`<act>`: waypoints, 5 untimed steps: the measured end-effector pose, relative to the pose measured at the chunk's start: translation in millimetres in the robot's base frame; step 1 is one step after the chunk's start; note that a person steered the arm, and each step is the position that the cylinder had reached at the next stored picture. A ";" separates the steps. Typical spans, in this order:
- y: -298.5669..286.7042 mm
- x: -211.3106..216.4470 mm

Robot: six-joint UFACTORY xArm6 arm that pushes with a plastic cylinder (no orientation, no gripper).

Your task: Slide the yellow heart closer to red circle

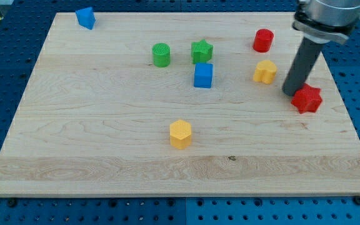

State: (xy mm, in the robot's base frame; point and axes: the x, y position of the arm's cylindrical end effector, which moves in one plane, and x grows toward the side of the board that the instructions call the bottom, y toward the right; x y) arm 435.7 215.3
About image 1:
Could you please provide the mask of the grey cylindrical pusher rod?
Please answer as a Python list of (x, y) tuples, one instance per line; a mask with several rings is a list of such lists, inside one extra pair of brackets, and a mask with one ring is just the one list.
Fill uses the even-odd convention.
[(304, 86), (322, 48), (323, 44), (316, 43), (306, 37), (302, 39), (282, 85), (282, 91), (285, 95), (294, 96)]

